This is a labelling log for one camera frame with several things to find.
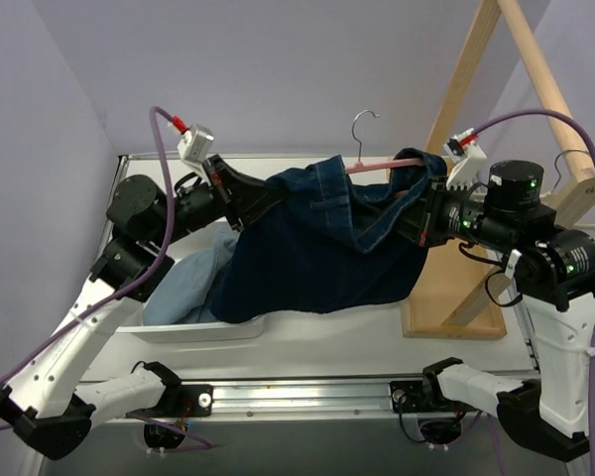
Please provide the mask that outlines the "pink clothes hanger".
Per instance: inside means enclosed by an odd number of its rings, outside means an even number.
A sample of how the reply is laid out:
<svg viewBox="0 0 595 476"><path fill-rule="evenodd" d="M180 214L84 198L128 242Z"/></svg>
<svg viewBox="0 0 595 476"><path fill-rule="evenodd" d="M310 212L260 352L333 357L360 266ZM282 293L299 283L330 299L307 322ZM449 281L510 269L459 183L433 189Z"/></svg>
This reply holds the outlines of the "pink clothes hanger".
<svg viewBox="0 0 595 476"><path fill-rule="evenodd" d="M429 116L413 108L351 108L340 115L353 146L344 153L346 172L387 178L385 166L404 147L421 146L429 131Z"/></svg>

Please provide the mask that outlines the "light blue denim skirt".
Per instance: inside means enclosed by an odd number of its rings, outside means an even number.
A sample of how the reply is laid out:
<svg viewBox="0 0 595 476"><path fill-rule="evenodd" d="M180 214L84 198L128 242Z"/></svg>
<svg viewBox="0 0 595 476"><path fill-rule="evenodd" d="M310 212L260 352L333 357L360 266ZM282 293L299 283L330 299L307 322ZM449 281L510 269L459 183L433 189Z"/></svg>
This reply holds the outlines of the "light blue denim skirt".
<svg viewBox="0 0 595 476"><path fill-rule="evenodd" d="M238 234L218 231L210 248L194 252L167 272L148 299L145 326L217 322L210 305L229 269Z"/></svg>

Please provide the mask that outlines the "white clothes hanger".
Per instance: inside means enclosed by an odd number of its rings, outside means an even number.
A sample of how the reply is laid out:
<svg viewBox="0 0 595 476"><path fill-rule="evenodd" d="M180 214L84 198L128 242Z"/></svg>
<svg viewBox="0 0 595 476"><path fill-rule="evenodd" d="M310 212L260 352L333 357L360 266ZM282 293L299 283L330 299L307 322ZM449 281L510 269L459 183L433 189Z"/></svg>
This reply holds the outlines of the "white clothes hanger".
<svg viewBox="0 0 595 476"><path fill-rule="evenodd" d="M561 151L553 162L556 181L551 190L540 194L541 201L556 210L556 223L565 228L577 227L577 222L582 216L595 206L595 176L592 169L581 170L577 176L569 173L566 185L560 185L562 181L560 161L569 156L571 164L575 164L580 155L590 158L588 151L579 148ZM595 229L595 225L578 227Z"/></svg>

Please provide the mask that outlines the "dark blue denim skirt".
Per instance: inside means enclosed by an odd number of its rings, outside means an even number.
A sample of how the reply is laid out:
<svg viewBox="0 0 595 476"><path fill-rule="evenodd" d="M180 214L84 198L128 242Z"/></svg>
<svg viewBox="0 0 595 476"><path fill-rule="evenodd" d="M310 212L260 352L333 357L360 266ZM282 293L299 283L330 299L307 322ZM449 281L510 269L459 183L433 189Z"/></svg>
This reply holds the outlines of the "dark blue denim skirt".
<svg viewBox="0 0 595 476"><path fill-rule="evenodd" d="M355 184L341 156L267 179L288 198L239 236L210 304L220 321L242 323L281 310L329 313L407 298L427 251L395 230L444 159L414 148L386 182Z"/></svg>

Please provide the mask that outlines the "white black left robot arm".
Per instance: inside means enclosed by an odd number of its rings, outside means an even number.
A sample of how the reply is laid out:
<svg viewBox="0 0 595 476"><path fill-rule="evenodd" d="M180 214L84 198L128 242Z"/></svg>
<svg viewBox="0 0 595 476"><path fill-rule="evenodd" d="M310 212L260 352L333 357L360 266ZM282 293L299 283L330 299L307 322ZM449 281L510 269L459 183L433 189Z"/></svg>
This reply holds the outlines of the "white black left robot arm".
<svg viewBox="0 0 595 476"><path fill-rule="evenodd" d="M78 301L41 349L0 382L0 418L27 446L50 460L73 452L95 427L129 413L153 419L182 407L182 381L159 362L139 363L109 381L80 380L121 324L145 303L174 265L171 243L226 218L236 230L253 224L286 192L231 168L214 155L189 175L190 188L159 187L144 175L121 180L106 211L112 238L83 291L112 294Z"/></svg>

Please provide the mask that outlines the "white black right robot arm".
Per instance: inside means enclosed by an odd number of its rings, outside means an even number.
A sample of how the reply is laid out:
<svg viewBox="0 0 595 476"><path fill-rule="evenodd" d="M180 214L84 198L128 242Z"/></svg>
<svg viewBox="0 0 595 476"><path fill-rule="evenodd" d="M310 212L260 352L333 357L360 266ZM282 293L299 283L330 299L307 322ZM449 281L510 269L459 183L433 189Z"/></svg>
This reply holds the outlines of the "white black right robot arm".
<svg viewBox="0 0 595 476"><path fill-rule="evenodd" d="M470 189L433 177L398 224L420 245L459 239L500 256L499 273L514 281L532 318L539 378L498 377L447 358L425 367L393 408L483 411L515 444L568 462L586 454L595 435L595 241L556 224L539 198L542 178L536 163L495 164L476 201Z"/></svg>

